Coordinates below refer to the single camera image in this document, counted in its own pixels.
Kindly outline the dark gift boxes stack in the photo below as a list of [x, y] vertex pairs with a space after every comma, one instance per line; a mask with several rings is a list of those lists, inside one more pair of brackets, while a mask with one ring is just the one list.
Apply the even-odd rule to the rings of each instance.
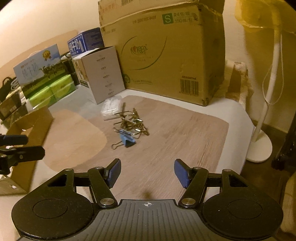
[[1, 103], [1, 124], [9, 129], [12, 124], [28, 114], [26, 103], [21, 102], [18, 92]]

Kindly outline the open cardboard tray box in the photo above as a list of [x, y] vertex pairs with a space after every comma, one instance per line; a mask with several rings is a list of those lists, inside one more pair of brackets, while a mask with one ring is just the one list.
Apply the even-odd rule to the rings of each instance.
[[53, 116], [45, 106], [15, 121], [1, 137], [1, 195], [28, 193]]

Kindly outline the black bag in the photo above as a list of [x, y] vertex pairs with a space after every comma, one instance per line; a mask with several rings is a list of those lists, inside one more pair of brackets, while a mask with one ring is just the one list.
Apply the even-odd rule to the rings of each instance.
[[4, 78], [3, 82], [2, 82], [2, 87], [0, 88], [0, 102], [3, 102], [7, 95], [10, 93], [11, 91], [11, 83], [16, 80], [16, 77], [11, 78], [11, 77], [6, 77]]

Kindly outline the blue binder clip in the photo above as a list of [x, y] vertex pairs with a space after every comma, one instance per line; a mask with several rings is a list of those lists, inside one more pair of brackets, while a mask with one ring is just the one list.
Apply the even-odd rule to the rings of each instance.
[[116, 132], [119, 133], [120, 142], [111, 145], [113, 150], [119, 146], [125, 146], [126, 148], [129, 148], [137, 143], [131, 132], [124, 129], [116, 130]]

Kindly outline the meadow print milk box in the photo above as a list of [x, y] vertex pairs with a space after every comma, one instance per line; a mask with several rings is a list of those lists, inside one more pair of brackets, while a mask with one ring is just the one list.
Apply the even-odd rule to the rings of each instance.
[[26, 98], [32, 97], [67, 73], [57, 44], [30, 55], [13, 67], [13, 70]]

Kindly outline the white standing fan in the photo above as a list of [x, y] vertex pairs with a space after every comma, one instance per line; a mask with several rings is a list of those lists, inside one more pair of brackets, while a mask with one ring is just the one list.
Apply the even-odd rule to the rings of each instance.
[[253, 163], [265, 162], [272, 154], [273, 145], [268, 135], [262, 130], [263, 123], [272, 102], [278, 68], [281, 67], [281, 87], [284, 87], [283, 43], [284, 31], [295, 34], [295, 1], [237, 1], [235, 17], [243, 27], [252, 30], [273, 30], [273, 58], [262, 80], [263, 109], [252, 134], [246, 159]]

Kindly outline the clear bag of white parts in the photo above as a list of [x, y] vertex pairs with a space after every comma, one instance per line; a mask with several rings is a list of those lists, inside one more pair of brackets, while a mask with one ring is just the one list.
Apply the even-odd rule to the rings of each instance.
[[101, 115], [104, 121], [114, 120], [119, 117], [119, 114], [122, 111], [122, 97], [113, 96], [104, 101], [101, 108]]

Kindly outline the blue milk carton box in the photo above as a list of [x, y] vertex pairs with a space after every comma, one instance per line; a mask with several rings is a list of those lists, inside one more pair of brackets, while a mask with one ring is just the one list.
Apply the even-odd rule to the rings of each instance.
[[96, 48], [104, 48], [104, 42], [99, 27], [83, 31], [70, 39], [68, 48], [72, 57]]

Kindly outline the green tissue packs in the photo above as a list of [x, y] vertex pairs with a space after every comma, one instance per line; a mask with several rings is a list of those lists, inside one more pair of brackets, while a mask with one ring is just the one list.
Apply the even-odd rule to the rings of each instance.
[[29, 97], [29, 102], [33, 109], [39, 109], [44, 106], [50, 107], [75, 90], [72, 76], [67, 74], [46, 85], [33, 96]]

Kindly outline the white product box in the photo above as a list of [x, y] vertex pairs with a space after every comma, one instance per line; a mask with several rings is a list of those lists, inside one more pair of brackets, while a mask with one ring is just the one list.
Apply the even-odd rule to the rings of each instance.
[[86, 97], [95, 104], [125, 90], [114, 46], [86, 51], [72, 62]]

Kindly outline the gold patterned binder clips pile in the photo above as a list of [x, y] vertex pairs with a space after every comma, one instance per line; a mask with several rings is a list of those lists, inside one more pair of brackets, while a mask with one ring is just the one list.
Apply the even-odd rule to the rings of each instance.
[[113, 130], [117, 133], [119, 131], [125, 131], [136, 139], [139, 139], [141, 135], [149, 136], [149, 130], [144, 125], [144, 121], [140, 118], [137, 110], [125, 110], [126, 103], [122, 104], [121, 110], [114, 114], [118, 122], [113, 124]]

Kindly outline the large brown cardboard box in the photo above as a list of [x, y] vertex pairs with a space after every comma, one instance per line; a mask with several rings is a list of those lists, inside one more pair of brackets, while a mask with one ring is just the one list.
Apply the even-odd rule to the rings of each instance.
[[99, 1], [125, 87], [207, 106], [224, 80], [224, 1]]

